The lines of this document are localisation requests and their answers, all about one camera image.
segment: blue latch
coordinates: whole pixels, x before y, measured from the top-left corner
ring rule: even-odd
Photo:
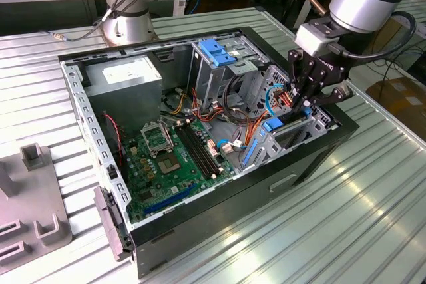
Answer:
[[[275,130],[281,126],[283,126],[284,123],[281,122],[278,118],[271,118],[264,122],[263,126],[266,131],[271,132],[272,130]]]
[[[223,46],[214,39],[202,40],[198,43],[203,52],[213,60],[213,63],[219,67],[235,63],[236,59],[230,56]]]
[[[311,108],[304,108],[302,110],[302,112],[306,115],[306,116],[310,116],[310,114],[312,113]]]

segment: motherboard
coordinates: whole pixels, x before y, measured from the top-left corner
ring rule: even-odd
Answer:
[[[122,145],[132,223],[235,174],[199,120],[168,128],[157,122]]]

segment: slotted metal surface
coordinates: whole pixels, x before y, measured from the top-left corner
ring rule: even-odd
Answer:
[[[291,35],[255,9],[154,20],[160,37],[249,25],[281,54]],[[78,36],[87,28],[68,31]],[[112,257],[93,203],[97,177],[56,56],[102,48],[0,38],[0,156],[49,146],[73,241],[0,276],[0,283],[138,283]],[[426,154],[361,96],[342,104],[360,129],[305,183],[144,278],[145,283],[420,283],[426,274]]]

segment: blue cable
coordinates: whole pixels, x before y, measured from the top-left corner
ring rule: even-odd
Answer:
[[[195,9],[197,9],[199,3],[200,3],[200,0],[197,0],[197,2],[195,3],[194,8],[192,8],[192,10],[191,10],[191,12],[189,14],[192,14],[195,11]]]
[[[269,105],[269,92],[274,88],[283,88],[283,87],[284,86],[282,84],[274,84],[268,89],[268,91],[266,91],[266,96],[265,96],[266,109],[271,114],[271,116],[275,116],[275,113],[274,111],[272,111],[271,106]]]
[[[220,146],[223,144],[223,143],[227,143],[227,142],[229,142],[227,139],[222,139],[221,141],[219,141],[218,143],[217,143],[217,147],[218,148],[220,148]]]

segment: ram slot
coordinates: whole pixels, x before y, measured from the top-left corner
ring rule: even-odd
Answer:
[[[219,167],[216,165],[216,163],[214,163],[213,159],[211,158],[209,153],[207,153],[207,150],[203,147],[203,145],[200,143],[197,135],[195,135],[191,127],[187,126],[183,130],[189,137],[190,141],[193,143],[194,147],[199,151],[200,155],[207,162],[208,167],[210,169],[210,173],[218,175],[220,173]]]
[[[176,130],[176,133],[180,141],[182,141],[182,143],[184,144],[191,158],[195,161],[197,166],[200,168],[203,175],[205,177],[210,177],[210,171],[208,169],[208,166],[203,163],[202,158],[198,155],[197,151],[195,151],[189,137],[186,136],[186,133],[183,131],[183,129],[179,128],[178,130]]]

